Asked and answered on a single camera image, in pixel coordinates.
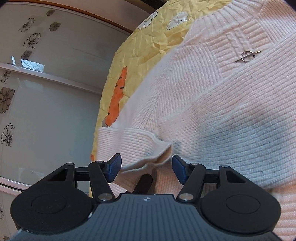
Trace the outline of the pink knitted sweater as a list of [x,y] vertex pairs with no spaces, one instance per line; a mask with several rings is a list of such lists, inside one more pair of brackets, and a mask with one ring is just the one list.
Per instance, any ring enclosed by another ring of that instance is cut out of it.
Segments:
[[121,154],[111,189],[132,191],[154,174],[177,194],[179,155],[209,169],[229,165],[281,204],[275,233],[295,238],[295,10],[285,1],[232,1],[194,21],[97,130],[96,157]]

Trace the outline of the white floral wardrobe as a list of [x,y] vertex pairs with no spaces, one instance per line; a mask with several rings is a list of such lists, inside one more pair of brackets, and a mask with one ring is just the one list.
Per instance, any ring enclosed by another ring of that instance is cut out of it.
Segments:
[[109,67],[129,32],[37,1],[1,7],[1,240],[13,199],[67,162],[91,161]]

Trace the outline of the yellow carrot print bedspread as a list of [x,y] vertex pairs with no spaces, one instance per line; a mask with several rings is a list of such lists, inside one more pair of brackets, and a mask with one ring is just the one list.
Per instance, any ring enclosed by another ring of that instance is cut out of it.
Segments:
[[208,15],[196,8],[161,9],[143,22],[118,49],[103,90],[94,133],[93,160],[122,157],[111,188],[132,190],[141,175],[152,174],[156,193],[180,191],[171,169],[173,155],[208,167],[222,163],[228,141],[221,121],[233,115],[238,97],[232,84],[244,18],[282,7],[285,20],[295,13],[283,1],[215,2]]

